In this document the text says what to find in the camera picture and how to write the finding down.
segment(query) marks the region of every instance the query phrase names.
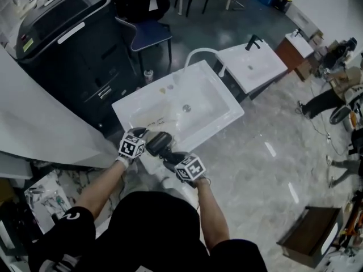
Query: wooden cabinet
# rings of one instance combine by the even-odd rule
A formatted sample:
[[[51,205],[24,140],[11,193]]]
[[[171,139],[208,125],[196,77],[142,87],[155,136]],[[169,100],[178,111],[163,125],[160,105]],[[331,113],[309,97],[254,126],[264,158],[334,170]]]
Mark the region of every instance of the wooden cabinet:
[[[291,44],[290,41],[288,41],[287,38],[284,38],[284,40],[278,45],[275,53],[284,62],[284,64],[286,64],[289,73],[297,66],[301,65],[304,61],[300,52]]]
[[[287,258],[315,268],[328,252],[342,225],[342,209],[306,207],[277,244]]]

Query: faucet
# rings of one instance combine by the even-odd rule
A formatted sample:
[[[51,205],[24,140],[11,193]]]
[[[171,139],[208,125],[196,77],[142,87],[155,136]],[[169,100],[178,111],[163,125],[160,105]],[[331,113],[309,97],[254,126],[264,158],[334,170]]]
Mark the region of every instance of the faucet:
[[[195,53],[197,53],[197,52],[211,52],[211,53],[214,53],[214,54],[217,54],[218,53],[218,51],[217,50],[215,50],[215,49],[212,49],[212,48],[197,48],[197,49],[195,49],[195,50],[193,50],[193,51],[191,51],[190,52],[190,54],[188,55],[188,57],[187,57],[187,60],[185,61],[185,65],[184,65],[184,70],[183,70],[183,72],[185,72],[185,69],[188,67],[188,65],[189,65],[189,61],[191,60],[191,57],[192,57],[192,55],[193,54],[195,54]],[[224,77],[224,75],[225,75],[225,71],[226,71],[226,65],[224,64],[223,66],[222,66],[222,69],[221,69],[221,71],[218,73],[218,76],[220,77],[220,78],[223,78]]]
[[[250,51],[252,44],[255,44],[257,46],[258,49],[260,49],[261,47],[257,44],[256,40],[259,40],[262,42],[262,39],[259,38],[257,35],[252,35],[250,41],[248,42],[247,46],[246,46],[246,50]]]
[[[301,35],[302,36],[302,30],[299,28],[295,34],[295,37],[297,37],[298,35]]]

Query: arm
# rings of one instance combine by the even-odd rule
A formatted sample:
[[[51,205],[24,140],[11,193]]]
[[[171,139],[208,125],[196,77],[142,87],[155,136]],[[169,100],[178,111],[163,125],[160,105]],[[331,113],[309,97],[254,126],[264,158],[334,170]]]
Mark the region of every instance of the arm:
[[[229,240],[227,221],[213,196],[207,179],[197,180],[200,222],[206,247],[211,252],[220,242]]]
[[[75,206],[88,209],[96,219],[102,208],[108,201],[118,181],[125,171],[125,165],[116,161],[107,168],[94,182],[92,182],[81,194]]]

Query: can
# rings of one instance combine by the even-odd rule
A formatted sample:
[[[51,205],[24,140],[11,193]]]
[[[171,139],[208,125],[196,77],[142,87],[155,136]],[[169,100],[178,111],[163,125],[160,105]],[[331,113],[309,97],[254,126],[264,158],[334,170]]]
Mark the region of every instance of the can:
[[[153,70],[145,70],[143,72],[143,77],[145,78],[145,84],[150,84],[153,82],[154,79],[154,72]]]

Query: marble floor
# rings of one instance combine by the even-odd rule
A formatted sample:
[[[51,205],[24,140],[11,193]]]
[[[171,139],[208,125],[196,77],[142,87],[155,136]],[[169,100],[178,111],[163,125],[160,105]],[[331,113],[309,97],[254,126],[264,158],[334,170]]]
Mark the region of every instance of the marble floor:
[[[346,158],[349,134],[343,125],[328,124],[330,111],[323,114],[332,143],[342,154],[338,155],[326,137],[313,128],[312,123],[324,132],[321,116],[310,122],[295,112],[298,99],[307,102],[313,97],[311,91],[318,94],[321,90],[322,84],[315,78],[303,83],[291,73],[255,100],[243,101],[245,115],[194,150],[208,169],[213,193],[227,219],[231,237],[257,243],[270,272],[311,271],[284,257],[276,242],[306,205],[344,206],[358,182],[351,177],[335,189],[327,185],[328,175],[338,177],[343,172],[328,168],[325,158],[326,154],[337,160]],[[71,204],[100,174],[100,171],[57,172]],[[126,178],[133,181],[131,186],[143,183],[155,189],[159,184],[157,178],[147,175],[140,166]],[[290,182],[298,203],[290,193]],[[112,214],[123,196],[122,188],[120,183],[96,226]]]

